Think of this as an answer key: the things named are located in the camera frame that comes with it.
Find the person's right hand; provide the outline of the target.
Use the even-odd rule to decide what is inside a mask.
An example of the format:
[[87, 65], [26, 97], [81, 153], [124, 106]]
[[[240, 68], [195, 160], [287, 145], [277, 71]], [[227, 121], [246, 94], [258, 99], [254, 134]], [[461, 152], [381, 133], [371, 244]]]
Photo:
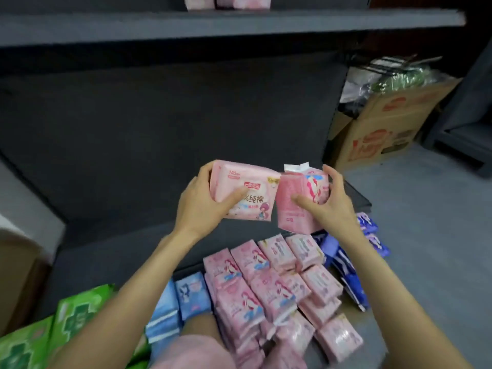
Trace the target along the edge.
[[345, 247], [363, 241], [365, 237], [360, 230], [352, 200], [345, 192], [343, 175], [328, 165], [323, 165], [323, 172], [331, 178], [331, 192], [328, 200], [320, 204], [321, 219], [317, 222]]

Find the person's left hand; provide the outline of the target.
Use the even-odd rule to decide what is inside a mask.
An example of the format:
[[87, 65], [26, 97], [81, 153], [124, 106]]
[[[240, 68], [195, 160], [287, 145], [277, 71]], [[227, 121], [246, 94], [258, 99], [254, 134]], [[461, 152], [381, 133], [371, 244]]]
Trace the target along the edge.
[[173, 233], [194, 245], [209, 235], [229, 212], [214, 212], [210, 175], [214, 161], [203, 165], [182, 192]]

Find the pink pad packet white flap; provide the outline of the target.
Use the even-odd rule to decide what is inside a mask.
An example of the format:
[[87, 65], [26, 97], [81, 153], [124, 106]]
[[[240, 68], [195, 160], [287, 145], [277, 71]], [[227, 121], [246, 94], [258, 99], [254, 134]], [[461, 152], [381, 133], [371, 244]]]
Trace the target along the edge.
[[316, 204], [324, 204], [330, 195], [329, 178], [322, 170], [301, 165], [284, 165], [280, 184], [275, 197], [278, 227], [282, 230], [302, 235], [311, 235], [322, 230], [322, 226], [306, 210], [291, 200], [298, 194]]

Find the wide pink pad packet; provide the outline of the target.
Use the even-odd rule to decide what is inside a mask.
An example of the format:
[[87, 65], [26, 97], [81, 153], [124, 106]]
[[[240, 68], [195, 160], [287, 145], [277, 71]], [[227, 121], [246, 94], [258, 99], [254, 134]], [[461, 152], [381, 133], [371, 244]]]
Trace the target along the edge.
[[225, 218], [270, 222], [280, 178], [281, 173], [266, 167], [216, 160], [210, 175], [210, 193], [214, 201], [222, 202], [234, 190], [245, 186], [247, 195]]

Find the person's right forearm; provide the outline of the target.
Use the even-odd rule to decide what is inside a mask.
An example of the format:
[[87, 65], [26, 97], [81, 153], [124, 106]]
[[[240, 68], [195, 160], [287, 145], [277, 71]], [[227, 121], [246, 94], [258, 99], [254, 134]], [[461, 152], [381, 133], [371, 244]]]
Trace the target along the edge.
[[371, 305], [392, 369], [473, 369], [377, 254], [359, 226], [326, 227], [347, 253]]

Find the person's left forearm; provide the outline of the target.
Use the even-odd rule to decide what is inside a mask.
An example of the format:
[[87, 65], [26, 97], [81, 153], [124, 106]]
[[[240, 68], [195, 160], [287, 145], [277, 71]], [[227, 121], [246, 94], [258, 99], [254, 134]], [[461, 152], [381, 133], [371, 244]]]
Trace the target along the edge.
[[174, 229], [47, 369], [125, 369], [176, 267], [213, 229]]

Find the pile of dark blue packets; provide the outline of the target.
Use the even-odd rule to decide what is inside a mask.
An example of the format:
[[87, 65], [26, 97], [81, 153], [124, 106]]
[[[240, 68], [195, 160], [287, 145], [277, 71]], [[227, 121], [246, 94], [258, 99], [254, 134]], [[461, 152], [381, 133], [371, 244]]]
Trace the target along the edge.
[[[386, 258], [391, 254], [389, 247], [381, 242], [377, 236], [378, 225], [370, 216], [360, 211], [356, 214], [360, 228], [364, 236], [371, 244], [373, 249], [382, 257]], [[355, 271], [353, 263], [347, 253], [341, 248], [340, 243], [325, 230], [315, 232], [312, 237], [319, 245], [326, 257], [324, 266], [329, 268], [333, 266], [341, 278], [344, 290], [351, 297], [360, 311], [365, 312], [370, 308], [366, 293], [364, 292], [360, 279]]]

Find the pile of pink packets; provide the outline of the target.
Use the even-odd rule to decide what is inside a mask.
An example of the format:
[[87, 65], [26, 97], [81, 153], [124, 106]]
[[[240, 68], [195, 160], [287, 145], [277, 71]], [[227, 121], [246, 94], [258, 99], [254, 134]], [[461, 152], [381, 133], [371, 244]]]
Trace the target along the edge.
[[204, 259], [198, 273], [193, 312], [215, 311], [225, 328], [225, 342], [237, 369], [260, 369], [265, 342], [274, 340], [286, 353], [273, 367], [305, 369], [301, 356], [316, 339], [331, 361], [342, 362], [364, 341], [339, 313], [343, 286], [329, 271], [343, 260], [335, 239], [277, 235], [258, 243], [225, 248]]

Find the light blue pad packet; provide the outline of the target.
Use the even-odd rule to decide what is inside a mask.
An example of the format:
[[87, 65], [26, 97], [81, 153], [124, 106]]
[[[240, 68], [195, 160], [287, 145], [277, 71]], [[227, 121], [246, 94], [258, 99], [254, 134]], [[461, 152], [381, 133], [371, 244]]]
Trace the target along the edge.
[[179, 332], [181, 328], [179, 298], [175, 282], [170, 279], [166, 285], [150, 321], [145, 326], [148, 343], [153, 344]]
[[212, 311], [212, 301], [203, 273], [197, 272], [175, 282], [181, 319], [188, 319]]

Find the dark grey shelving unit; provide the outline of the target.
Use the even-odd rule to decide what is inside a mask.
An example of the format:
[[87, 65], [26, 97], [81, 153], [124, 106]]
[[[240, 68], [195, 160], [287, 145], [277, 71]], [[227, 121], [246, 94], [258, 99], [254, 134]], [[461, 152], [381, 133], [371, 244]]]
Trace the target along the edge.
[[366, 37], [465, 24], [455, 0], [0, 0], [0, 161], [66, 225], [32, 320], [123, 283], [202, 163], [320, 162]]

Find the cardboard box red print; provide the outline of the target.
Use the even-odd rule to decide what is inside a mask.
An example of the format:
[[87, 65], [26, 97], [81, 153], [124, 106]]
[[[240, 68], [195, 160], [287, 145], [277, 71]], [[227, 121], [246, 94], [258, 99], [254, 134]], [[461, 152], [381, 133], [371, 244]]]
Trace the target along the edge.
[[373, 93], [358, 117], [336, 111], [323, 163], [339, 172], [402, 154], [427, 117], [462, 78], [388, 93]]

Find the green plastic bag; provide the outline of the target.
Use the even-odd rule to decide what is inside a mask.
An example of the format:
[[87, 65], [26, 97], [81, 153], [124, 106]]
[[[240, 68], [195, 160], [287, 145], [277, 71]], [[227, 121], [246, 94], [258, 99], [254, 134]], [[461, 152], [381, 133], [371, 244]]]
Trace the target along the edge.
[[427, 86], [442, 80], [441, 72], [428, 65], [403, 68], [399, 73], [386, 76], [369, 86], [370, 93], [390, 93], [415, 87]]

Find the green pad packet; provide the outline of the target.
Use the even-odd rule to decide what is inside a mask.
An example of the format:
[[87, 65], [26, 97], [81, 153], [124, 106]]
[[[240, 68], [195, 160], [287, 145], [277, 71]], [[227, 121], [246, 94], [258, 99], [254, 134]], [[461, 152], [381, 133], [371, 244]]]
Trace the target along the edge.
[[0, 338], [0, 369], [45, 369], [53, 316]]
[[150, 358], [150, 355], [151, 346], [146, 334], [143, 333], [138, 341], [137, 347], [132, 353], [130, 361], [126, 365], [126, 369], [129, 369], [131, 366], [134, 366], [140, 362], [147, 362]]
[[48, 361], [77, 335], [114, 293], [115, 286], [105, 284], [59, 301], [48, 344]]

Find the grey shelf rack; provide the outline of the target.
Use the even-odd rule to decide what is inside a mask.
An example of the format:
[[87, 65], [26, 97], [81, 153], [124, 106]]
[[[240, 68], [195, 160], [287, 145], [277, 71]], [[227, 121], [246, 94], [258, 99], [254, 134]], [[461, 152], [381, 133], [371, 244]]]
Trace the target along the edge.
[[481, 162], [476, 173], [492, 178], [492, 36], [421, 139], [426, 149], [436, 143]]

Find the plain brown cardboard box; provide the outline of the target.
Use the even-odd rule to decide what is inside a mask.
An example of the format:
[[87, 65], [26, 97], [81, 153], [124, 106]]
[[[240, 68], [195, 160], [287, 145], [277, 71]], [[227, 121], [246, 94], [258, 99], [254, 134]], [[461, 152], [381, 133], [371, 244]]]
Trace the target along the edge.
[[50, 270], [42, 247], [0, 228], [0, 337], [31, 320]]

